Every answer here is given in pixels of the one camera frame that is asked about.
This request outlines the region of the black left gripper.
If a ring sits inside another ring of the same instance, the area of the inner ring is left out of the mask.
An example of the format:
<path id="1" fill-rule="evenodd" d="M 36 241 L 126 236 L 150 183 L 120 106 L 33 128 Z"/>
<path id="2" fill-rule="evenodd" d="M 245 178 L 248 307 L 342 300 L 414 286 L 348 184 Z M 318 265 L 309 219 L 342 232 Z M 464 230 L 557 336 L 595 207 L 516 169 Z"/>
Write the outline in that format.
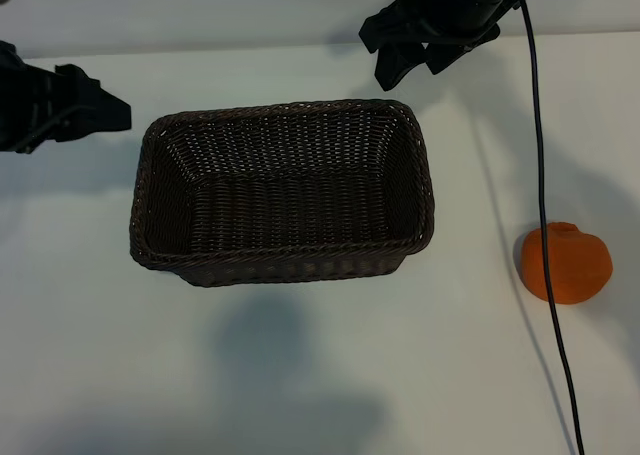
<path id="1" fill-rule="evenodd" d="M 1 43 L 1 150 L 31 153 L 43 142 L 131 129 L 129 104 L 75 65 L 53 72 L 26 64 Z"/>

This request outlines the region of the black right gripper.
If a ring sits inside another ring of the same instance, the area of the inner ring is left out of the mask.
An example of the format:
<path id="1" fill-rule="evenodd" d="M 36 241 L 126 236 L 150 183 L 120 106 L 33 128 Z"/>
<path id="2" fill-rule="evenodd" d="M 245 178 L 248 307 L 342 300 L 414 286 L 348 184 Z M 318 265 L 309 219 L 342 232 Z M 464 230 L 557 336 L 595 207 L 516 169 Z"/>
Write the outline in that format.
<path id="1" fill-rule="evenodd" d="M 439 74 L 500 35 L 499 20 L 523 0 L 395 0 L 368 17 L 359 37 L 378 52 L 374 75 L 384 91 L 425 62 Z"/>

